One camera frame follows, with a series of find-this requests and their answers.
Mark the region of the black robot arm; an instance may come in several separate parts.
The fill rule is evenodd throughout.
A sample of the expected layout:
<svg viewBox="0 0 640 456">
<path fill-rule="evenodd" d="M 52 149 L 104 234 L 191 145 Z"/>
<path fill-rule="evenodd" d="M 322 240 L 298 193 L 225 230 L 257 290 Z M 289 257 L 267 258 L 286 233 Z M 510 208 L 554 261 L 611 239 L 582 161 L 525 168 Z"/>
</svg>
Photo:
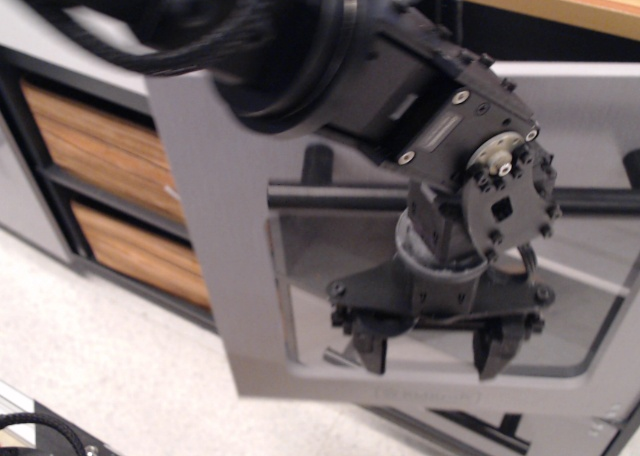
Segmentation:
<svg viewBox="0 0 640 456">
<path fill-rule="evenodd" d="M 552 156 L 514 85 L 461 44 L 461 0 L 23 0 L 145 76 L 207 71 L 237 120 L 316 133 L 410 179 L 396 253 L 334 281 L 332 322 L 371 373 L 414 329 L 474 333 L 481 379 L 542 327 L 531 241 L 560 210 Z"/>
</svg>

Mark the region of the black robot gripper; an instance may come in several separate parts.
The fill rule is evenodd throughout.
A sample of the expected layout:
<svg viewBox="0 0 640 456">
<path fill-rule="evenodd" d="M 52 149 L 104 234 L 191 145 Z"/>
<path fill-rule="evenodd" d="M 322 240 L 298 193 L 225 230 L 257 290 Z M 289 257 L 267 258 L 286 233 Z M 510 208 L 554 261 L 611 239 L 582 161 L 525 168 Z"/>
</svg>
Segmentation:
<svg viewBox="0 0 640 456">
<path fill-rule="evenodd" d="M 528 179 L 468 181 L 456 194 L 409 185 L 394 256 L 331 281 L 332 322 L 362 366 L 386 372 L 386 337 L 413 329 L 474 332 L 479 379 L 495 378 L 541 332 L 554 293 L 535 280 L 534 238 L 555 220 L 553 187 Z"/>
</svg>

